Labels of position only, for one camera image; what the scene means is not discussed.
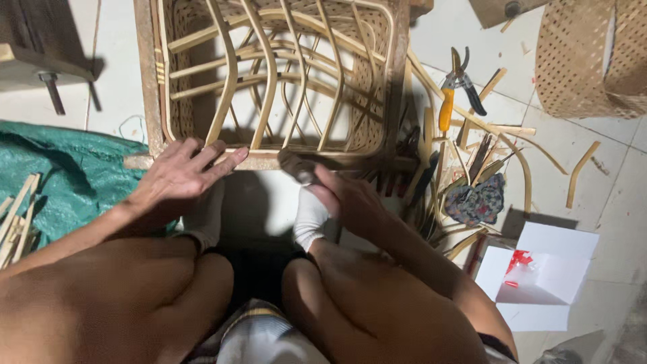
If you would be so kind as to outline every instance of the person's right hand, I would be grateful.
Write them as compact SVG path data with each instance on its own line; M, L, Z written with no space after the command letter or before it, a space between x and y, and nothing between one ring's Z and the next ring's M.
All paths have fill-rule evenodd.
M340 218L342 226L351 233L374 243L380 228L391 222L394 215L384 208L373 187L363 179L338 176L322 165L316 166L314 174L325 187L310 185L308 189L328 213Z

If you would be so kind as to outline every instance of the yellow handle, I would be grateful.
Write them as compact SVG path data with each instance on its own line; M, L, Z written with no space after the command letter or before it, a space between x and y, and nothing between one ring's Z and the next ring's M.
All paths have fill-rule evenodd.
M438 128L440 131L448 131L452 119L452 111L454 110L454 90L442 89L441 91L445 95L445 100L441 106L441 113L438 116Z

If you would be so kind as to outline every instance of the patterned cloth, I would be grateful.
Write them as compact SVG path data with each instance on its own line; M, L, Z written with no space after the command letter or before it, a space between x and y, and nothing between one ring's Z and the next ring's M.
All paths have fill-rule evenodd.
M445 212L468 227L496 223L496 215L503 210L504 185L503 174L497 173L476 188L456 187L447 194Z

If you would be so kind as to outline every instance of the wooden frame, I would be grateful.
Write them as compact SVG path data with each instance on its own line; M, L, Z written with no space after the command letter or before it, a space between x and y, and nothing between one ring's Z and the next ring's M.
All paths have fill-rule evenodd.
M138 42L142 70L142 88L144 91L144 100L146 107L147 130L149 132L149 148L150 155L152 156L152 158L154 158L159 153L161 153L161 151L164 149L164 144L166 142L169 142L169 140L168 138L165 140L163 133L160 133L160 130L162 129L162 113L159 111L162 103L160 102L160 100L164 99L164 95L160 93L160 88L157 87L157 84L153 86L153 83L150 82L151 74L153 73L152 70L155 69L154 63L151 62L154 59L154 47L152 47L154 43L154 41L152 40L154 38L154 32L153 24L151 22L150 1L151 0L134 0L138 26ZM259 123L260 125L267 124L267 117L270 113L270 100L273 99L273 94L276 90L276 82L290 82L293 84L303 84L305 86L300 90L300 94L303 95L303 97L299 97L298 108L295 109L296 112L292 113L290 110L290 114L292 114L290 116L291 123L289 124L289 128L287 129L288 134L283 141L282 147L297 147L295 145L291 146L293 129L297 129L303 139L302 131L296 123L300 108L302 107L303 103L305 103L305 108L308 111L311 120L315 122L314 114L307 101L307 97L305 96L305 89L314 89L315 91L323 93L327 96L330 96L330 91L333 91L331 97L333 97L334 99L334 108L333 112L331 112L328 118L328 121L326 122L326 128L324 128L323 131L316 128L317 133L320 133L321 137L319 147L317 147L316 150L313 150L312 148L305 148L306 146L303 146L304 148L302 149L297 148L297 151L300 154L305 154L305 158L323 161L327 166L331 168L367 169L373 168L375 166L384 168L385 162L388 162L388 165L395 163L397 121L400 114L400 103L398 102L398 100L401 98L401 85L404 77L403 73L400 70L404 69L407 46L406 42L401 42L401 38L403 34L406 34L408 32L408 4L403 4L398 1L388 1L386 5L384 3L366 0L338 1L338 3L345 3L349 6L352 6L355 16L359 14L356 11L356 8L358 6L367 8L368 10L376 10L384 16L384 19L388 24L388 33L386 38L386 41L388 43L385 43L385 53L379 53L370 50L369 45L367 44L366 35L362 36L362 42L360 43L354 38L350 38L338 29L332 27L332 25L329 23L329 18L327 18L327 14L325 13L324 3L326 2L326 0L323 0L323 2L319 1L320 4L318 5L318 8L321 20L300 12L292 11L292 9L290 9L289 2L289 0L282 1L282 5L279 8L254 9L251 5L251 2L249 2L248 0L241 1L239 5L245 9L245 14L238 13L239 15L223 17L223 21L228 30L247 26L254 28L254 33L258 36L260 33L259 30L263 28L262 24L265 24L264 21L276 19L285 21L288 24L288 27L292 23L292 30L294 30L294 34L292 34L293 41L268 40L266 37L260 36L259 42L255 44L244 45L238 50L233 51L234 57L237 58L238 62L240 62L240 59L244 58L254 60L265 59L269 66L267 74L253 74L243 77L237 77L235 83L231 82L230 84L226 84L225 80L225 82L221 84L212 84L210 86L210 90L202 89L204 92L215 91L217 94L219 93L221 95L221 98L218 102L217 114L216 116L214 116L214 123L210 128L211 133L210 137L208 138L209 141L214 139L214 137L217 137L220 127L220 120L223 120L227 114L229 114L230 118L234 120L234 123L236 125L236 132L238 133L239 137L241 136L237 127L237 120L235 120L236 116L233 113L230 103L226 102L227 99L225 99L223 96L228 96L231 89L236 90L242 87L251 87L253 85L256 85L260 82L260 78L264 76L268 80L268 88L266 89L266 91L269 90L271 92L265 93L263 106L268 107L266 107L266 110L262 110L261 107L261 117ZM212 12L211 15L212 17L217 17L217 14L215 12ZM164 19L164 15L159 14L158 18L160 19L160 21L162 21ZM361 27L361 24L364 23L368 24L368 22L364 21L363 19L357 19L353 17L333 16L330 19L339 21L339 19L342 18L348 18L348 20L356 23L358 27ZM335 44L335 46L333 46L333 51L337 54L335 56L336 59L334 60L334 62L331 62L332 60L327 57L322 57L321 54L315 52L314 49L310 50L307 47L299 46L297 37L295 36L295 25L306 26L307 28L313 29L315 32L320 33L320 35L328 36L329 41ZM214 25L207 27L206 29L200 30L193 34L189 34L176 40L170 40L168 43L166 43L167 47L164 49L164 51L168 51L168 54L170 56L173 56L173 54L177 54L180 51L185 51L190 47L193 47L194 45L204 42L208 39L212 39L220 35L221 33L225 33L224 31L222 31L222 24L220 24L219 26L219 24L214 20ZM372 77L371 87L368 91L363 91L360 87L355 87L352 80L353 72L349 69L346 69L345 67L342 67L341 59L338 55L338 47L349 50L354 54L357 54L358 56L369 60L371 64ZM292 49L294 53L277 52L276 49L279 48ZM263 51L263 58L260 57L259 51ZM229 52L231 52L231 49L230 47L227 47L226 53ZM285 58L292 62L299 62L300 72L278 73L277 70L272 66L272 64L276 65L276 61L273 60L276 58ZM214 60L200 66L193 66L179 70L172 69L166 75L167 86L168 80L174 80L183 76L190 76L191 74L205 71L214 67L227 66L231 70L231 67L228 64L231 59L231 54L226 54L226 56L221 60ZM303 63L306 68L305 74L303 71L304 67L302 67L301 63ZM382 70L384 71L384 76L381 80L381 88L384 92L384 95L382 96L382 98L384 99L383 104L375 96L375 89L377 87L375 86L376 82L374 82L373 79L375 78L375 67L377 65L381 66ZM331 73L330 70L334 70L334 74L337 77L337 85L328 85L321 80L317 80L314 77L308 76L307 71L309 71L311 67L314 67L315 69L323 71L327 74ZM230 72L227 80L232 80L233 78L234 77ZM355 92L356 94L361 95L361 97L364 97L365 100L367 100L366 105L364 105L363 101L360 104L357 101L354 101L352 98L346 96L344 94L344 84L348 86L348 88L352 90L352 92ZM179 97L188 96L191 96L191 93L170 93L168 100L177 100ZM348 152L348 148L344 149L344 147L341 147L341 149L339 149L336 146L328 147L326 145L327 134L330 132L330 128L333 125L334 118L337 114L336 109L342 102L345 102L352 108L359 110L359 113L362 114L360 120L371 118L372 120L382 123L382 140L378 140L378 144L374 149L371 149L368 152ZM382 108L382 115L376 115L375 113L371 112L371 105L380 106ZM395 122L383 122L382 120L394 120ZM360 123L361 122L357 122L355 124L355 129L358 128L358 125ZM261 143L261 138L263 136L262 129L263 128L256 128L256 131L254 132L254 138L250 143L251 151L249 159L251 159L253 163L249 163L248 166L239 167L239 169L278 168L278 164L275 161L255 161L256 159L274 159L276 157L276 154L278 153L278 150L276 149L266 150L263 148L263 145ZM349 133L347 141L352 140L353 137L353 133ZM222 157L226 157L229 153L233 152L233 150L233 148L227 148L225 154ZM148 161L144 159L144 156L138 155L127 157L125 162L127 166L146 166L152 163L152 159ZM414 168L413 166L415 165L415 161L407 159L405 160L405 163L401 162L402 159L400 159L400 165L397 166L396 169L411 170L412 168Z

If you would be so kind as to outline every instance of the person's hand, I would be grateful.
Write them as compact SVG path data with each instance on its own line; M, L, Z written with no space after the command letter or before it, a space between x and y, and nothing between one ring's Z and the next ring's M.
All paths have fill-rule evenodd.
M239 148L224 161L210 166L224 152L226 144L216 141L195 154L203 145L196 138L172 142L155 159L128 200L145 209L164 201L192 201L242 163L249 153L248 148Z
M341 224L351 233L375 244L380 228L393 221L373 187L366 180L347 179L326 167L317 165L314 174L322 184L308 189L326 206L328 213L340 218Z

